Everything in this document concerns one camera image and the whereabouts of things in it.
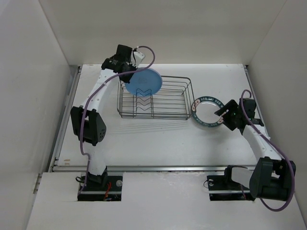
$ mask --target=purple cable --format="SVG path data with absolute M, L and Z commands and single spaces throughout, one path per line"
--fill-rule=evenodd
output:
M 91 155 L 88 154 L 87 152 L 84 152 L 83 150 L 83 131 L 84 131 L 84 123 L 85 123 L 85 117 L 86 117 L 86 111 L 87 111 L 87 107 L 91 101 L 91 99 L 105 86 L 105 83 L 109 82 L 110 80 L 114 79 L 115 77 L 119 77 L 121 75 L 124 74 L 131 74 L 131 73 L 137 73 L 137 72 L 142 72 L 143 70 L 148 69 L 150 66 L 153 65 L 154 61 L 155 61 L 155 54 L 154 51 L 148 47 L 148 46 L 138 46 L 137 48 L 147 48 L 151 51 L 151 53 L 153 54 L 153 60 L 152 62 L 145 68 L 142 69 L 137 69 L 134 71 L 128 71 L 128 72 L 123 72 L 123 73 L 118 73 L 115 74 L 114 76 L 110 77 L 109 79 L 107 79 L 94 93 L 92 93 L 92 95 L 87 99 L 84 109 L 83 109 L 83 114 L 82 114 L 82 119 L 81 119 L 81 128 L 80 128 L 80 150 L 81 150 L 81 154 L 83 156 L 87 156 L 88 160 L 87 160 L 87 166 L 86 166 L 86 171 L 85 171 L 85 179 L 84 179 L 84 184 L 82 186 L 82 188 L 80 189 L 80 191 L 78 192 L 78 195 L 83 191 L 83 189 L 86 186 L 86 182 L 87 182 L 87 174 L 88 174 L 88 170 L 89 170 L 89 166 L 90 166 L 90 161 L 91 161 Z
M 271 146 L 273 146 L 277 152 L 284 158 L 284 160 L 286 161 L 288 167 L 289 167 L 289 170 L 290 170 L 290 175 L 291 175 L 291 190 L 290 190 L 290 195 L 288 197 L 288 199 L 286 200 L 286 203 L 281 206 L 280 208 L 277 208 L 277 209 L 274 209 L 274 208 L 271 208 L 269 207 L 263 199 L 260 198 L 261 202 L 264 204 L 264 206 L 266 208 L 268 208 L 269 210 L 273 211 L 273 212 L 280 212 L 280 211 L 283 211 L 291 202 L 292 200 L 292 197 L 294 195 L 294 187 L 295 187 L 295 178 L 294 178 L 294 172 L 293 172 L 293 168 L 292 168 L 292 165 L 289 161 L 289 158 L 286 156 L 286 154 L 280 149 L 278 148 L 274 143 L 272 143 L 269 139 L 266 138 L 266 136 L 264 136 L 257 128 L 256 126 L 250 121 L 250 119 L 248 118 L 245 110 L 244 110 L 244 105 L 243 105 L 243 97 L 244 97 L 244 93 L 245 92 L 248 92 L 249 93 L 249 97 L 251 97 L 251 92 L 249 90 L 244 90 L 241 94 L 241 98 L 240 98 L 240 104 L 241 104 L 241 108 L 242 108 L 242 111 L 243 111 L 243 114 L 245 116 L 245 118 L 247 119 L 248 123 L 254 128 L 254 130 L 266 141 L 268 142 Z

